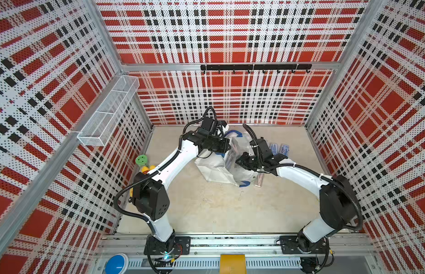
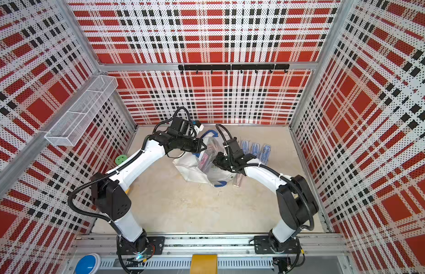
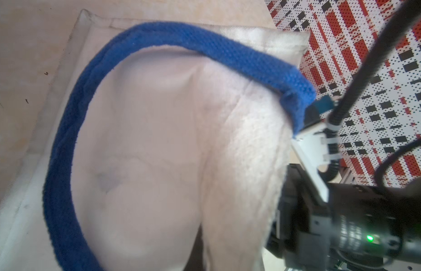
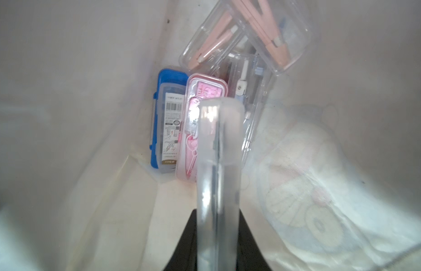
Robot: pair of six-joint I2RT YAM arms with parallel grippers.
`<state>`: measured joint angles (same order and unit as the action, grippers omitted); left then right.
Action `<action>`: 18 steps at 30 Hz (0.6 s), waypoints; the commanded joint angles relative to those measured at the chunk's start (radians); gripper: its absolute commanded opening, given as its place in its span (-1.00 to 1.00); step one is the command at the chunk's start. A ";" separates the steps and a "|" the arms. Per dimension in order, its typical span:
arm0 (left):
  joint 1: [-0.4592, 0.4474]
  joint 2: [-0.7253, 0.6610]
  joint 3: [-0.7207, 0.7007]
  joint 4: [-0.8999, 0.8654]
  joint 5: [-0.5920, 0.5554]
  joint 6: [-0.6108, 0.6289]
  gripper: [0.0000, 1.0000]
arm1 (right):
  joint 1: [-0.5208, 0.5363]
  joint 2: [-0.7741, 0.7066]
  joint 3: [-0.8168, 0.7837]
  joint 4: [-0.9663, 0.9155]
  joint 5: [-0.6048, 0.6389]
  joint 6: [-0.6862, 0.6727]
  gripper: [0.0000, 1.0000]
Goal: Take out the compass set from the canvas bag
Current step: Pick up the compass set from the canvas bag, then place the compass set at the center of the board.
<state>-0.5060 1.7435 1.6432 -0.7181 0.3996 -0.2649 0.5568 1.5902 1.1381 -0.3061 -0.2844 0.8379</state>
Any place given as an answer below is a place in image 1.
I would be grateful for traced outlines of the white canvas bag blue handles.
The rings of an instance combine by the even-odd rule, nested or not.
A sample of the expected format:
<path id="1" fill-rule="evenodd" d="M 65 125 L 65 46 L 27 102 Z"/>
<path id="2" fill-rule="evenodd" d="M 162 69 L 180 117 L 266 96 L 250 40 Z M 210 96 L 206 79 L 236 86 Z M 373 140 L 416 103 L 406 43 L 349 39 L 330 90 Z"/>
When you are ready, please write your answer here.
<path id="1" fill-rule="evenodd" d="M 224 183 L 237 187 L 254 184 L 258 173 L 245 170 L 235 163 L 244 152 L 251 150 L 251 137 L 248 133 L 230 130 L 226 132 L 226 138 L 230 139 L 231 145 L 227 153 L 205 152 L 195 160 L 195 165 L 209 183 Z"/>

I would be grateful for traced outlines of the blue compass set case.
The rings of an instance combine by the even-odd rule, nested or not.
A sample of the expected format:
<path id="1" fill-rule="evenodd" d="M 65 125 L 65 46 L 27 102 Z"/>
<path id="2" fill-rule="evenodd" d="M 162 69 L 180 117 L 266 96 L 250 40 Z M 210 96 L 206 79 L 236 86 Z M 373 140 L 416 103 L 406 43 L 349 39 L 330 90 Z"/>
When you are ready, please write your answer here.
<path id="1" fill-rule="evenodd" d="M 279 146 L 276 143 L 270 143 L 269 148 L 273 155 L 276 155 L 279 153 Z"/>
<path id="2" fill-rule="evenodd" d="M 288 157 L 289 156 L 289 151 L 290 151 L 289 145 L 281 144 L 281 146 L 279 148 L 279 153 L 280 154 L 285 155 L 286 157 Z"/>

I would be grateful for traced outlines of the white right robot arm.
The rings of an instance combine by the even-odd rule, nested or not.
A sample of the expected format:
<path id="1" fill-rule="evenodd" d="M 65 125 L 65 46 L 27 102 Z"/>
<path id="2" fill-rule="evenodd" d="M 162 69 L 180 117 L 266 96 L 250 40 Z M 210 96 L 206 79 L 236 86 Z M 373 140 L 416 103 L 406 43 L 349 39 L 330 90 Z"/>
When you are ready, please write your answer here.
<path id="1" fill-rule="evenodd" d="M 352 186 L 344 176 L 332 177 L 296 164 L 283 154 L 260 155 L 243 153 L 236 164 L 246 170 L 265 172 L 287 179 L 305 188 L 319 200 L 319 215 L 304 226 L 297 236 L 303 249 L 342 229 L 360 231 L 363 228 L 363 214 Z"/>

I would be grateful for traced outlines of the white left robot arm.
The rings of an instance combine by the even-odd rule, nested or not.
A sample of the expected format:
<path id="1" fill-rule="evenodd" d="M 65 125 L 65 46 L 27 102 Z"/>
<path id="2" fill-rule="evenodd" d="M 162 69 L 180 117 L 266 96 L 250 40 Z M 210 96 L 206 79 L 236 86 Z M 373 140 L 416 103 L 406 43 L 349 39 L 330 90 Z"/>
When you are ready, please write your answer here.
<path id="1" fill-rule="evenodd" d="M 203 150 L 208 150 L 212 153 L 226 153 L 230 148 L 230 140 L 228 138 L 203 137 L 193 131 L 181 135 L 178 147 L 164 162 L 160 163 L 139 181 L 128 185 L 114 197 L 113 206 L 115 210 L 123 215 L 144 220 L 149 226 L 153 237 L 162 243 L 168 241 L 174 230 L 166 213 L 133 213 L 126 211 L 118 204 L 120 197 L 134 187 L 141 186 L 145 188 L 148 182 L 157 183 L 159 191 L 166 191 L 179 172 Z"/>

